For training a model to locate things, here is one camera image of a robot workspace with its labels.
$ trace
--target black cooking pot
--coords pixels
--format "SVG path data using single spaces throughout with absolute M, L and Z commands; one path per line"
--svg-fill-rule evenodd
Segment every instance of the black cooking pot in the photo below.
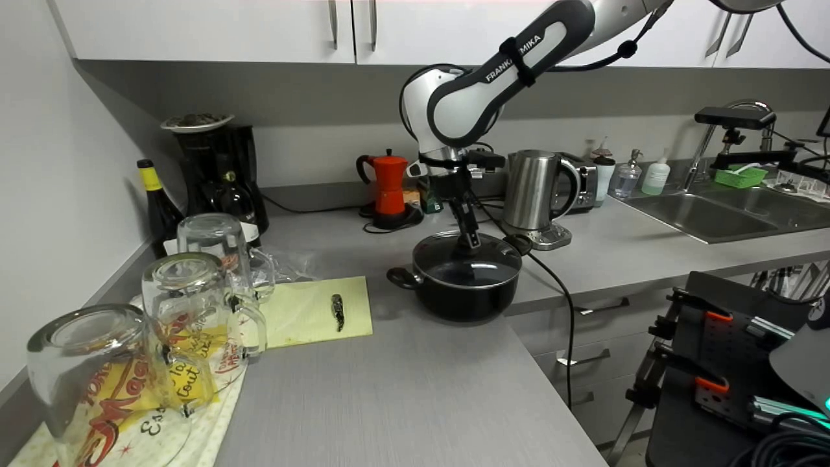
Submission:
M 391 266 L 386 276 L 419 291 L 420 304 L 450 322 L 485 322 L 498 315 L 516 292 L 521 253 L 480 234 L 469 249 L 460 234 L 437 234 L 412 250 L 412 270 Z

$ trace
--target pen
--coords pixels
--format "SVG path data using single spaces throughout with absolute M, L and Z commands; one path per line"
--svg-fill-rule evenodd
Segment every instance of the pen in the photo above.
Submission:
M 332 296 L 332 313 L 336 313 L 336 319 L 337 319 L 337 332 L 342 332 L 342 327 L 345 327 L 345 313 L 342 313 L 342 296 L 340 296 L 340 292 Z

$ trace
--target kitchen sink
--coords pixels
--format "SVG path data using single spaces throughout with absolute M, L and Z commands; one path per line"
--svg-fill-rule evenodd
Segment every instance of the kitchen sink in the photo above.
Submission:
M 779 189 L 703 186 L 629 204 L 709 243 L 830 228 L 830 208 Z

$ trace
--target pot handle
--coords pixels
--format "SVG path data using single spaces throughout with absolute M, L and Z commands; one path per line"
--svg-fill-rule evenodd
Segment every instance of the pot handle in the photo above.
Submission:
M 371 154 L 362 154 L 362 158 L 355 161 L 359 175 L 363 178 L 363 184 L 371 184 L 371 178 L 367 175 L 363 166 L 371 166 L 371 169 L 375 169 Z
M 569 158 L 561 158 L 561 169 L 572 178 L 569 201 L 561 210 L 551 210 L 551 217 L 565 214 L 577 204 L 577 193 L 581 192 L 580 170 Z
M 420 275 L 416 275 L 408 266 L 391 266 L 386 270 L 386 280 L 404 288 L 404 291 L 416 291 L 420 285 Z

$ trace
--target cabinet handle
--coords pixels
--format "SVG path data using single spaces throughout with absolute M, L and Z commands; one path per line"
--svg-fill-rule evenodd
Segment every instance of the cabinet handle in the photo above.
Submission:
M 378 49 L 378 0 L 371 0 L 371 42 L 369 49 L 376 51 Z
M 340 47 L 340 31 L 337 31 L 337 0 L 331 0 L 331 26 L 332 26 L 332 49 Z
M 577 367 L 577 366 L 604 359 L 611 354 L 613 354 L 613 349 L 603 348 L 596 354 L 574 357 L 574 359 L 569 359 L 569 354 L 559 354 L 555 363 Z
M 707 57 L 722 49 L 729 22 L 731 22 L 731 12 L 727 12 L 722 34 L 709 43 Z
M 746 42 L 748 42 L 748 34 L 751 34 L 753 17 L 756 17 L 756 14 L 751 14 L 751 17 L 746 19 L 743 35 L 729 47 L 727 57 L 731 57 L 731 54 L 738 54 L 738 51 L 743 51 L 743 49 L 746 49 Z
M 624 296 L 621 301 L 604 304 L 604 306 L 577 306 L 577 311 L 581 315 L 592 315 L 596 311 L 616 311 L 616 309 L 625 309 L 625 306 L 630 306 L 629 296 Z

